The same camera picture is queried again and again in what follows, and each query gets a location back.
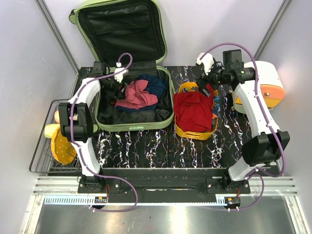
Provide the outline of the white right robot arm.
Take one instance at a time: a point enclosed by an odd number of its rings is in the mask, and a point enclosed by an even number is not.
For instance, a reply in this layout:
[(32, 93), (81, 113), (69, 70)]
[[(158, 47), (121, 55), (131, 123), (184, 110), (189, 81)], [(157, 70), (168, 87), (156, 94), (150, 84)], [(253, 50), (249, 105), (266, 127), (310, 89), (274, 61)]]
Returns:
[(261, 93), (260, 82), (267, 78), (277, 80), (278, 74), (271, 63), (256, 61), (244, 63), (239, 46), (223, 52), (223, 64), (218, 66), (210, 51), (200, 53), (196, 64), (203, 67), (202, 81), (212, 88), (229, 85), (232, 93), (241, 101), (251, 127), (252, 138), (243, 144), (241, 158), (222, 176), (221, 187), (226, 193), (234, 193), (243, 187), (258, 170), (274, 161), (284, 159), (284, 150), (290, 141), (287, 131), (281, 131), (274, 121)]

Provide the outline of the white orange drawer cabinet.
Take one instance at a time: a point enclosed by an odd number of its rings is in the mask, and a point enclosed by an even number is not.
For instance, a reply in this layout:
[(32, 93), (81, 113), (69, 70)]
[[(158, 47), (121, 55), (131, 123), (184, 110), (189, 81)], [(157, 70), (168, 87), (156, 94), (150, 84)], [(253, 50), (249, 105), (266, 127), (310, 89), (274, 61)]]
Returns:
[[(258, 94), (262, 94), (264, 101), (269, 110), (278, 105), (285, 97), (285, 89), (279, 78), (275, 66), (266, 61), (255, 61), (258, 69)], [(252, 61), (244, 64), (244, 68), (254, 68)], [(251, 91), (251, 97), (255, 96), (254, 92), (255, 81), (247, 81), (242, 84), (244, 90)], [(242, 100), (236, 91), (232, 92), (233, 108), (239, 113), (245, 114)]]

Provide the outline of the black marble pattern mat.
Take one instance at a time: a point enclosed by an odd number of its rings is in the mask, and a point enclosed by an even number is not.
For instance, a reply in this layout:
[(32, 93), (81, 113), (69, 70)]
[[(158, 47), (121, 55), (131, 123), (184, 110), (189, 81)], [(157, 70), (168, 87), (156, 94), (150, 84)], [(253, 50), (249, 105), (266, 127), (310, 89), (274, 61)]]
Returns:
[(227, 168), (241, 156), (251, 139), (247, 116), (232, 109), (227, 86), (218, 90), (218, 125), (205, 141), (181, 138), (171, 123), (164, 129), (110, 133), (92, 139), (102, 168)]

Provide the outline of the orange plastic basket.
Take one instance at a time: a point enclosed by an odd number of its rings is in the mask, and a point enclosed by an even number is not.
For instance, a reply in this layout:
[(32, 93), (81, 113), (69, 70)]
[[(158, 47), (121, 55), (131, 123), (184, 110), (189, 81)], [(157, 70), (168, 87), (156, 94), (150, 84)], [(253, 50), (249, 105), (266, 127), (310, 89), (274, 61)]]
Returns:
[(218, 93), (210, 85), (205, 94), (195, 82), (180, 85), (174, 94), (175, 132), (179, 137), (207, 140), (217, 129)]

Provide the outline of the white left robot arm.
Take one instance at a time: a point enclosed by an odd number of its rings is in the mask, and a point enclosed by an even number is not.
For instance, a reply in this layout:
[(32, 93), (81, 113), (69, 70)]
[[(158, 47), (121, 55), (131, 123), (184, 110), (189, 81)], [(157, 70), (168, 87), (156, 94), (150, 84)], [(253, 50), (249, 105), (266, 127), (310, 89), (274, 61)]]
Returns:
[(82, 175), (79, 193), (101, 193), (108, 189), (105, 178), (99, 175), (100, 164), (92, 144), (93, 120), (89, 111), (90, 104), (100, 92), (100, 80), (114, 78), (109, 74), (104, 62), (95, 61), (91, 75), (84, 78), (75, 94), (58, 106), (61, 134), (75, 149), (81, 164)]

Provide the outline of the colourful patterned shorts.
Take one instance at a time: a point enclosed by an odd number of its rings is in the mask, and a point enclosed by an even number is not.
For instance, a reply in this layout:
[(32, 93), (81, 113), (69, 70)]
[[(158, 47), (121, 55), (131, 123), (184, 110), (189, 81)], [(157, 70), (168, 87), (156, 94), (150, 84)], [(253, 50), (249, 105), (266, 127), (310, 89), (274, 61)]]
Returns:
[(213, 104), (212, 104), (212, 113), (213, 113), (213, 119), (219, 117), (219, 96), (214, 96)]

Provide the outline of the green hard-shell suitcase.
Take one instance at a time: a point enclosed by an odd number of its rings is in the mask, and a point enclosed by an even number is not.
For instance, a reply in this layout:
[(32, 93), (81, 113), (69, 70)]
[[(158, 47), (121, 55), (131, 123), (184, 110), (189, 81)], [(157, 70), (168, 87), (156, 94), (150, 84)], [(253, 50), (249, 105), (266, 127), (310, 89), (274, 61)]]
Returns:
[(126, 112), (118, 110), (106, 79), (100, 80), (95, 120), (108, 132), (163, 129), (174, 118), (174, 87), (169, 71), (160, 63), (167, 56), (161, 12), (155, 0), (88, 0), (71, 11), (69, 21), (75, 24), (96, 61), (108, 71), (116, 62), (128, 67), (126, 84), (140, 75), (155, 75), (166, 84), (166, 90), (154, 110)]

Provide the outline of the pink cup in basket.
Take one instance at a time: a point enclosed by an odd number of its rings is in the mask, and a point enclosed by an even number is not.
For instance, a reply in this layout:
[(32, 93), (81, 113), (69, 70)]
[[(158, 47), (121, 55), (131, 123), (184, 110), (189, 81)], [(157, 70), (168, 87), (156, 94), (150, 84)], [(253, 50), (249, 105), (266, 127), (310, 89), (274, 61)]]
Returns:
[(54, 120), (56, 123), (60, 124), (60, 117), (59, 117), (59, 111), (55, 111), (54, 113)]

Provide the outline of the navy blue garment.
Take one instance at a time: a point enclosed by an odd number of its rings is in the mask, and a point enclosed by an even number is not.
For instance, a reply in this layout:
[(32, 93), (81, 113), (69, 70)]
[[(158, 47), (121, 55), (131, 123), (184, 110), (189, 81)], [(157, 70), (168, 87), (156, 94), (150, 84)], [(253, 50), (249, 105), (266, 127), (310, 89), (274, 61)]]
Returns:
[[(147, 87), (145, 88), (145, 91), (149, 92), (150, 94), (156, 95), (158, 98), (158, 102), (159, 102), (160, 98), (162, 97), (162, 95), (167, 90), (167, 85), (166, 85), (164, 79), (159, 78), (158, 76), (155, 76), (155, 75), (144, 74), (144, 75), (140, 75), (135, 81), (138, 81), (141, 79), (147, 80), (149, 82)], [(144, 108), (140, 108), (138, 110), (129, 109), (129, 108), (125, 108), (125, 107), (116, 107), (116, 109), (120, 110), (120, 111), (124, 111), (124, 112), (130, 112), (130, 113), (138, 112), (138, 111), (148, 111), (148, 110), (153, 111), (156, 109), (157, 104), (154, 104), (154, 105), (148, 106), (148, 107), (144, 107)]]

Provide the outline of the yellow dotted plate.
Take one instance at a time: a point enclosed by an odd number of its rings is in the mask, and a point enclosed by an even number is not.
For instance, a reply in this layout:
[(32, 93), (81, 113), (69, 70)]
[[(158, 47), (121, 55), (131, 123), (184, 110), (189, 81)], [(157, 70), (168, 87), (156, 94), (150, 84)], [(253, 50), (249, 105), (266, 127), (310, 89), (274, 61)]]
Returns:
[(51, 151), (54, 159), (62, 165), (72, 163), (77, 156), (71, 142), (61, 134), (60, 129), (51, 138)]

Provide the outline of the red garment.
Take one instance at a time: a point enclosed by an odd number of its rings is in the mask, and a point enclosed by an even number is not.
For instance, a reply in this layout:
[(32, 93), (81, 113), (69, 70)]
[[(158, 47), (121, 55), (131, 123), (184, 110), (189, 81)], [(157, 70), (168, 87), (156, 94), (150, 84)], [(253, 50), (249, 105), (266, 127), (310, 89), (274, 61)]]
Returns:
[(208, 132), (212, 129), (214, 94), (199, 91), (174, 94), (175, 122), (184, 131)]

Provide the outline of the yellow cup in basket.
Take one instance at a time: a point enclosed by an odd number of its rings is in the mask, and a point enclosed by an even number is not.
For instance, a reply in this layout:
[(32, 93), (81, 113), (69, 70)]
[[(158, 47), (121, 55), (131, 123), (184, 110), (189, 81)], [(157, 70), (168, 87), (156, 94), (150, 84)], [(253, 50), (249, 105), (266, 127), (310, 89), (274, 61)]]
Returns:
[(44, 127), (44, 136), (51, 139), (53, 135), (58, 132), (59, 129), (60, 124), (58, 123), (48, 124)]

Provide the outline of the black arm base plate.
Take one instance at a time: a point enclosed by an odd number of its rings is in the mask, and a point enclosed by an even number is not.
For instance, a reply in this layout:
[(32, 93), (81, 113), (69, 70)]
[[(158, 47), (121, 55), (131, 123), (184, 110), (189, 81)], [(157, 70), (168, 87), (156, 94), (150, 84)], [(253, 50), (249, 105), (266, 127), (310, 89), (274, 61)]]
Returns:
[(230, 182), (227, 169), (113, 169), (100, 171), (106, 178), (82, 176), (78, 184), (78, 193), (102, 193), (108, 191), (116, 194), (129, 188), (120, 179), (130, 182), (137, 191), (147, 190), (191, 190), (208, 194), (250, 194), (249, 183), (245, 180)]

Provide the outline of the aluminium rail frame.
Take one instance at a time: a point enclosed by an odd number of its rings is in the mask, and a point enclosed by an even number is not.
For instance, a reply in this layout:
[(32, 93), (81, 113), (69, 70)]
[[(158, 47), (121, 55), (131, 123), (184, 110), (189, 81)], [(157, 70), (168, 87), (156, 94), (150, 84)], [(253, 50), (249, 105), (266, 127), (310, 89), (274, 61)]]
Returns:
[(108, 191), (102, 193), (78, 193), (78, 179), (74, 176), (40, 176), (26, 211), (23, 234), (33, 234), (39, 220), (43, 204), (84, 205), (84, 206), (220, 206), (228, 204), (231, 197), (252, 199), (273, 196), (284, 198), (290, 212), (291, 221), (298, 234), (311, 233), (298, 199), (298, 194), (289, 176), (263, 178), (252, 177), (248, 181), (250, 194), (208, 194), (191, 190), (147, 190), (134, 192), (129, 188), (116, 194)]

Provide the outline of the pink maroon garment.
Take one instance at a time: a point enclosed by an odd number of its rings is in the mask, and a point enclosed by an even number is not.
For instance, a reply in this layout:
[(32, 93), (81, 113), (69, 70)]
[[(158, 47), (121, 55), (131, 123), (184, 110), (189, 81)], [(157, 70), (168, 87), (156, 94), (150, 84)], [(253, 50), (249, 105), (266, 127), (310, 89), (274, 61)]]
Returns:
[(145, 91), (148, 83), (149, 82), (147, 80), (143, 79), (132, 81), (125, 88), (125, 99), (118, 100), (115, 106), (138, 110), (140, 108), (157, 104), (157, 96)]

